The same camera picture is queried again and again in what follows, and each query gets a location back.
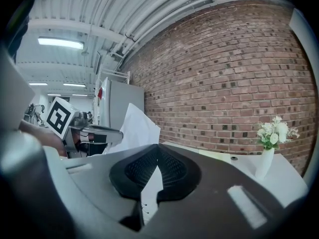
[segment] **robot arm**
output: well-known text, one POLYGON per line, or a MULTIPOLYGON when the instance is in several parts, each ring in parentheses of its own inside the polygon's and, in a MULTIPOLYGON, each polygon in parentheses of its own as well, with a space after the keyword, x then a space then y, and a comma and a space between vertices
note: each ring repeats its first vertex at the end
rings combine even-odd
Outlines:
POLYGON ((70 103, 55 98, 46 119, 48 127, 61 138, 68 156, 101 154, 107 143, 122 140, 123 133, 88 122, 87 113, 80 112, 70 103))

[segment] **ceiling light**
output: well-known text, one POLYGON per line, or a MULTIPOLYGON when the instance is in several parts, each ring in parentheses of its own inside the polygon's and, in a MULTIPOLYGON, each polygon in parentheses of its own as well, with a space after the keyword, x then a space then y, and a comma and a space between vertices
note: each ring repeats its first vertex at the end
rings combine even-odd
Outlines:
POLYGON ((47 83, 29 83, 31 86, 47 86, 47 83))
POLYGON ((86 87, 84 84, 73 84, 73 83, 63 83, 65 86, 73 86, 73 87, 86 87))
POLYGON ((51 37, 39 37, 38 42, 41 45, 70 47, 70 48, 79 49, 79 50, 83 50, 83 47, 84 47, 83 42, 57 39, 57 38, 51 38, 51 37))

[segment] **white table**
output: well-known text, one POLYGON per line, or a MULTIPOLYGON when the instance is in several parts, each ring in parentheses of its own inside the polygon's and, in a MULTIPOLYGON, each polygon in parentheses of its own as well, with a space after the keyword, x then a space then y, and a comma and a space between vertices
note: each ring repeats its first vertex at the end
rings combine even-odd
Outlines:
POLYGON ((255 177, 260 155, 230 155, 231 164, 261 184, 286 207, 294 200, 304 196, 308 187, 299 173, 281 154, 275 154, 268 173, 263 180, 255 177))

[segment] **white ceiling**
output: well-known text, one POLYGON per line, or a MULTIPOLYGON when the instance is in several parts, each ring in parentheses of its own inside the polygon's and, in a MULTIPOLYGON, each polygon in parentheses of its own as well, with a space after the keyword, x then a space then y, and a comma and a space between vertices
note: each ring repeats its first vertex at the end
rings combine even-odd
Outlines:
POLYGON ((168 25, 196 10, 226 1, 230 0, 36 0, 16 62, 28 82, 48 84, 41 87, 44 93, 94 95, 93 69, 98 51, 102 54, 102 68, 115 70, 121 56, 132 56, 168 25), (40 36, 82 41, 88 54, 39 45, 40 36), (132 51, 125 49, 133 44, 126 36, 139 40, 132 51), (86 84, 87 88, 66 87, 64 82, 86 84))

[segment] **ceiling pipe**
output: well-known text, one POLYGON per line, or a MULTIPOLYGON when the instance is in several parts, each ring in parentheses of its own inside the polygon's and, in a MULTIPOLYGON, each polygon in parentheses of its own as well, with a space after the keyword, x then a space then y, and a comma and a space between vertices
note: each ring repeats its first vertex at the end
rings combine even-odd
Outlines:
POLYGON ((113 53, 116 53, 120 50, 120 48, 123 46, 125 42, 127 42, 128 37, 131 36, 133 31, 136 30, 136 28, 152 13, 154 12, 158 7, 160 7, 162 4, 167 2, 169 0, 157 0, 155 3, 153 3, 150 7, 148 7, 147 10, 145 10, 142 15, 134 21, 133 25, 129 28, 129 30, 125 33, 124 37, 122 40, 114 47, 113 53))
POLYGON ((172 12, 171 14, 167 15, 165 18, 163 18, 162 20, 160 20, 159 22, 157 22, 155 25, 153 25, 151 28, 149 28, 148 30, 144 27, 136 34, 136 37, 138 38, 135 42, 129 44, 128 46, 125 47, 125 49, 123 50, 123 54, 126 55, 129 51, 131 51, 145 36, 147 36, 152 30, 154 30, 156 27, 158 27, 159 25, 161 25, 163 22, 165 22, 166 20, 168 20, 169 18, 175 16, 176 14, 179 14, 181 11, 193 7, 201 2, 204 2, 207 0, 197 0, 194 1, 186 6, 183 6, 177 10, 175 10, 174 12, 172 12))

